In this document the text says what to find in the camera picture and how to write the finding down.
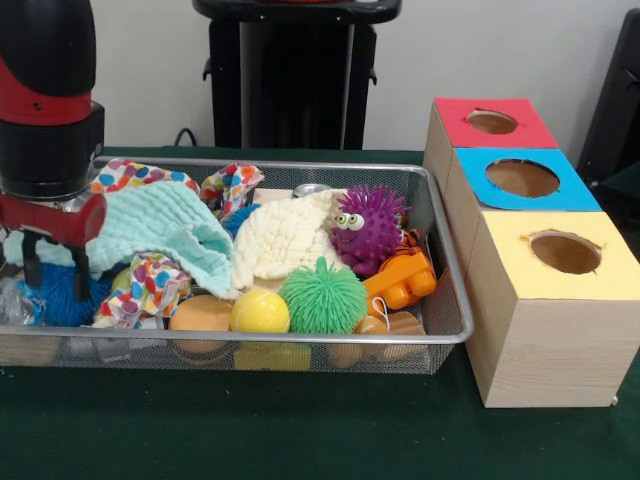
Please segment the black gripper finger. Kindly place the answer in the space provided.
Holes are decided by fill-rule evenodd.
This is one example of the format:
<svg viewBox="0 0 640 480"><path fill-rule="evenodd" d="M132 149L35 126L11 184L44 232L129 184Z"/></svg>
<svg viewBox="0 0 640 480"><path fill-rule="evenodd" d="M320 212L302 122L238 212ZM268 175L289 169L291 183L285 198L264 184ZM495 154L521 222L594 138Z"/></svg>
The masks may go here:
<svg viewBox="0 0 640 480"><path fill-rule="evenodd" d="M37 254L40 233L24 233L22 240L23 270L26 283L31 288L39 288L42 283L41 261Z"/></svg>
<svg viewBox="0 0 640 480"><path fill-rule="evenodd" d="M77 302L86 302L90 299L90 270L89 259L84 246L71 246L70 252L75 262L73 277L74 295Z"/></svg>

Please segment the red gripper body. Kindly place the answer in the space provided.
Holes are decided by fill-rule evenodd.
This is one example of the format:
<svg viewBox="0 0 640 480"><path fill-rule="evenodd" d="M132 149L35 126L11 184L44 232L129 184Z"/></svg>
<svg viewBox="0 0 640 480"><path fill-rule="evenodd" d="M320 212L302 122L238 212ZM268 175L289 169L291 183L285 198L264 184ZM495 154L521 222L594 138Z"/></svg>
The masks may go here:
<svg viewBox="0 0 640 480"><path fill-rule="evenodd" d="M83 248L96 238L104 224L107 202L90 193L76 210L64 210L1 194L1 225L8 230L40 234L67 247Z"/></svg>

